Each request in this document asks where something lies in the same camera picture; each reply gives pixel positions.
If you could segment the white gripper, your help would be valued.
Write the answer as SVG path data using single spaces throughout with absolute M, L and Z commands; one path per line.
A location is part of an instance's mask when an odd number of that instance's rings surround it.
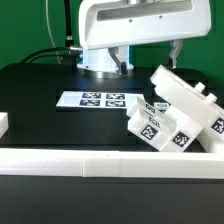
M 173 40 L 168 67 L 175 69 L 181 39 L 205 36 L 210 29 L 209 0 L 83 0 L 79 8 L 80 45 L 109 48 L 118 75 L 127 73 L 117 57 L 119 46 Z

